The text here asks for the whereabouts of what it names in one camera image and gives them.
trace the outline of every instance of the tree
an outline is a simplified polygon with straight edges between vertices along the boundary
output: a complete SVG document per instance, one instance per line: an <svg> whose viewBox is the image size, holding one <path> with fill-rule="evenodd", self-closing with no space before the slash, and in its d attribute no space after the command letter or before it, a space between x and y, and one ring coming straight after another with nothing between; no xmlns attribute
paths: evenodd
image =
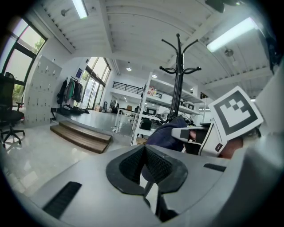
<svg viewBox="0 0 284 227"><path fill-rule="evenodd" d="M40 40L35 43L35 47L34 47L34 51L33 51L33 52L35 52L35 54L37 52L39 52L39 49L41 48L41 46L43 45L44 42L45 42L45 40L43 38L40 38Z"/></svg>
<svg viewBox="0 0 284 227"><path fill-rule="evenodd" d="M84 71L84 72L83 72L82 79L85 80L85 81L87 81L88 76L89 76L89 74L87 73L87 71Z"/></svg>
<svg viewBox="0 0 284 227"><path fill-rule="evenodd" d="M13 90L13 102L21 102L23 91L24 91L23 85L15 84Z"/></svg>

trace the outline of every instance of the ceiling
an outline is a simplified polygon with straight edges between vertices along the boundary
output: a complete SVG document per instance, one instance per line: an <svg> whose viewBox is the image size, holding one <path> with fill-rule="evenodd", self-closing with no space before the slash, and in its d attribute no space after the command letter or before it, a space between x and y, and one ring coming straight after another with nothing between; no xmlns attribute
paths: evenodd
<svg viewBox="0 0 284 227"><path fill-rule="evenodd" d="M34 11L74 57L99 56L118 60L120 71L127 62L147 78L152 71L162 80L172 75L158 67L172 67L175 52L161 39L177 45L176 34L185 47L185 67L202 70L184 76L184 86L198 85L200 91L216 99L236 85L255 97L272 76L259 31L252 30L211 53L206 45L249 16L257 16L242 5L226 6L220 14L204 0L84 0L89 16L79 19L71 0L46 0ZM66 16L61 10L69 10ZM227 57L224 52L232 49Z"/></svg>

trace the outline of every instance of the office chair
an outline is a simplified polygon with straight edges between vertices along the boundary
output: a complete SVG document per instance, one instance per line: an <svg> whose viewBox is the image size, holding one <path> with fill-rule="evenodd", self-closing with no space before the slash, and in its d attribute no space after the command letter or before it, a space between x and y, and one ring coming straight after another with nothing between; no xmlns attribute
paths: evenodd
<svg viewBox="0 0 284 227"><path fill-rule="evenodd" d="M16 135L16 133L23 133L23 130L14 130L13 127L17 121L20 121L24 114L19 111L20 105L23 103L16 102L18 104L18 110L12 110L13 108L13 90L15 85L14 76L11 73L6 72L5 76L0 74L0 121L1 124L6 123L9 124L9 131L1 132L1 139L3 139L3 135L7 134L3 140L3 147L5 148L5 141L10 137L14 136L19 140L19 144L21 144L20 138Z"/></svg>

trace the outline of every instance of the stairs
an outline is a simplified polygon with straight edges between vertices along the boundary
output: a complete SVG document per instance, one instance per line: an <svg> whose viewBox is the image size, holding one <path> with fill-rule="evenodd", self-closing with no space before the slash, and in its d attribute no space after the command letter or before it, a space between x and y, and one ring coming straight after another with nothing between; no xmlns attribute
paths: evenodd
<svg viewBox="0 0 284 227"><path fill-rule="evenodd" d="M69 121L60 121L58 125L50 126L50 130L79 147L99 154L104 152L111 139L109 135L83 128Z"/></svg>

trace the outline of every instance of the desk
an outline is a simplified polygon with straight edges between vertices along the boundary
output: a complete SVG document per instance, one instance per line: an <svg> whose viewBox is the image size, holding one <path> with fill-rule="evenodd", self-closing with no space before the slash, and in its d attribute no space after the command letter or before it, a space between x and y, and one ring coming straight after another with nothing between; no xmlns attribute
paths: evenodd
<svg viewBox="0 0 284 227"><path fill-rule="evenodd" d="M114 124L114 125L115 125L115 126L117 125L117 120L118 120L118 118L119 118L119 111L120 111L120 110L121 110L121 115L122 115L123 111L124 111L125 113L134 114L133 121L132 121L132 124L133 124L137 113L134 112L134 111L130 111L130 110L125 110L125 109L118 108L117 114L116 114L116 119L115 119L115 124Z"/></svg>

